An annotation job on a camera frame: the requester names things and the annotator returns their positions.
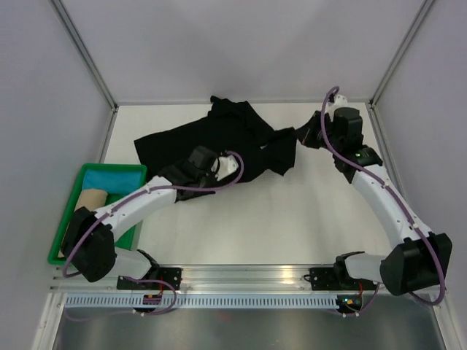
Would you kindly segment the black t shirt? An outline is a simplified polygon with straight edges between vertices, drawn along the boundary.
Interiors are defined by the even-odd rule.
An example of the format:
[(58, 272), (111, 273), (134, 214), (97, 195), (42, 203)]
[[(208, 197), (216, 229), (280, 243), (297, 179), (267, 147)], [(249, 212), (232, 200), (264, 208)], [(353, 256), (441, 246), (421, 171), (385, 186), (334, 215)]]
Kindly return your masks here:
[(175, 161), (188, 158), (198, 146), (216, 153), (238, 153), (244, 161), (241, 182), (251, 182), (267, 170), (283, 176), (294, 167), (294, 128), (273, 129), (246, 101), (232, 102), (217, 96), (210, 101), (207, 116), (134, 141), (148, 179)]

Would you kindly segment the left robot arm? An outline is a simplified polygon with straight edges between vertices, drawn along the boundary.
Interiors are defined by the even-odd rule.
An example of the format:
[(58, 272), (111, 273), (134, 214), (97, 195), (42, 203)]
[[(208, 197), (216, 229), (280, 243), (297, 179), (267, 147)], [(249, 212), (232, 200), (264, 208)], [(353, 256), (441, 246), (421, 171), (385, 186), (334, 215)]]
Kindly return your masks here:
[(233, 155), (196, 147), (188, 158), (164, 167), (122, 199), (97, 209), (78, 208), (61, 246), (64, 267), (74, 267), (89, 282), (130, 276), (142, 288), (153, 288), (159, 280), (154, 259), (143, 251), (119, 249), (116, 241), (159, 209), (213, 193), (238, 168)]

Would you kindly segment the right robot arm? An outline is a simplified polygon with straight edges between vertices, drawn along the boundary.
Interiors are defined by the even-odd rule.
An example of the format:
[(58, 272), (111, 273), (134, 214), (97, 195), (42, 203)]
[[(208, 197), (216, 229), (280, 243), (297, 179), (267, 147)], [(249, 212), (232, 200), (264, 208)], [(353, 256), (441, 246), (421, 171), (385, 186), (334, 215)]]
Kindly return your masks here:
[(445, 233), (434, 233), (409, 208), (378, 152), (364, 144), (360, 112), (352, 107), (316, 111), (296, 135), (301, 145), (332, 154), (336, 170), (371, 207), (390, 242), (386, 256), (364, 251), (338, 256), (335, 283), (349, 288), (363, 279), (383, 284), (395, 296), (434, 286), (444, 293), (452, 241)]

